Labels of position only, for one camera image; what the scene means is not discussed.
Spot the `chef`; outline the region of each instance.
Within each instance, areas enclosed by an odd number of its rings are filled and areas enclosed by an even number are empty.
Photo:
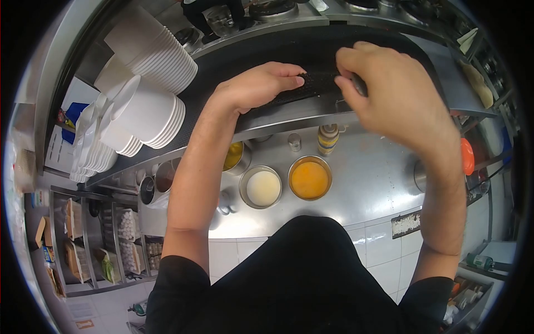
[[[234,24],[243,30],[251,26],[251,21],[245,18],[245,10],[243,9],[243,4],[241,0],[176,0],[182,3],[182,10],[184,11],[184,16],[187,17],[189,22],[194,25],[198,30],[204,33],[202,38],[203,44],[208,44],[219,38],[213,30],[210,28],[203,11],[214,6],[228,6],[230,13],[232,14],[232,19]]]
[[[335,83],[362,126],[409,147],[426,168],[423,245],[399,305],[328,217],[291,219],[210,286],[208,228],[237,119],[304,84],[298,76],[303,68],[271,62],[221,82],[198,118],[171,188],[159,274],[147,305],[148,334],[438,332],[466,219],[460,133],[427,72],[410,56],[357,42],[336,53],[336,64],[341,75]],[[366,82],[368,97],[355,89],[351,73]]]

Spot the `hand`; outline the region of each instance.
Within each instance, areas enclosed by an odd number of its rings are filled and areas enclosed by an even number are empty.
[[[336,54],[342,76],[335,79],[345,101],[364,128],[385,135],[419,155],[441,143],[459,147],[460,136],[425,68],[415,59],[389,48],[357,42]],[[361,96],[350,80],[357,73],[367,84]]]
[[[272,101],[284,90],[304,85],[304,79],[297,76],[302,73],[306,71],[298,65],[270,61],[221,82],[209,102],[226,103],[231,110],[245,114]]]

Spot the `forearm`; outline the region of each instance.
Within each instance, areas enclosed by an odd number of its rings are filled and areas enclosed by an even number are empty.
[[[238,116],[212,99],[206,103],[172,183],[168,229],[208,229]]]
[[[437,152],[422,156],[427,190],[421,212],[421,233],[429,249],[459,257],[466,218],[460,136],[451,136],[446,144],[435,147],[439,147]]]

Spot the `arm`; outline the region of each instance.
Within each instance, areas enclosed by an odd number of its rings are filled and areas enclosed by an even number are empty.
[[[435,276],[454,279],[466,218],[460,133],[432,80],[417,60],[367,42],[340,49],[336,61],[336,84],[362,125],[409,147],[425,166],[423,246],[412,284]],[[354,88],[350,72],[366,82],[367,98]]]
[[[162,257],[179,255],[209,273],[208,228],[221,187],[223,163],[240,114],[298,88],[305,73],[292,64],[266,63],[222,82],[193,129],[172,183]]]

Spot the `fingernail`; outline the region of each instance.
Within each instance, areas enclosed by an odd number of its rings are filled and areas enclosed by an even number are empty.
[[[301,77],[301,76],[296,76],[295,78],[297,78],[297,84],[300,86],[304,85],[304,78]]]

